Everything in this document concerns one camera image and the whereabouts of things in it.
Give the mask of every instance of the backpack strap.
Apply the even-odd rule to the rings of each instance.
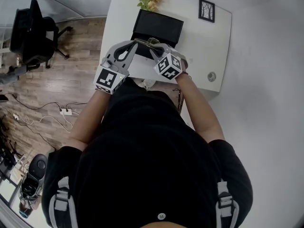
[[[218,202],[215,205],[217,228],[234,228],[238,219],[239,206],[227,188],[227,182],[218,182]]]
[[[68,177],[64,177],[58,182],[57,194],[49,203],[48,212],[53,228],[78,228],[75,203],[69,191]]]

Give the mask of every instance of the framed picture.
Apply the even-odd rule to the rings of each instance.
[[[203,19],[214,23],[215,20],[215,5],[212,2],[199,0],[199,19]]]

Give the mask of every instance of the tree drawing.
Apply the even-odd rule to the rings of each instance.
[[[212,4],[203,2],[201,8],[201,16],[207,19],[213,19],[213,6]]]

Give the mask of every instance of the white table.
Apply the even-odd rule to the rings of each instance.
[[[137,4],[138,0],[111,1],[100,63],[112,45],[131,39],[140,9]],[[219,92],[228,55],[231,14],[215,7],[215,23],[201,20],[198,18],[199,0],[163,0],[158,12],[184,21],[175,49],[186,56],[189,64],[187,72],[198,88]],[[175,80],[170,81],[157,75],[153,66],[153,60],[135,55],[129,67],[130,76],[176,83]],[[215,72],[215,81],[208,80],[209,72]]]

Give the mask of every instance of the black office chair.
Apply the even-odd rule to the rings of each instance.
[[[68,26],[59,32],[54,20],[50,17],[43,18],[37,0],[32,0],[29,9],[16,11],[10,50],[22,56],[21,63],[27,65],[28,70],[39,67],[43,62],[47,62],[49,68],[48,60],[54,52],[65,59],[69,58],[69,55],[58,49],[58,38],[71,29]]]

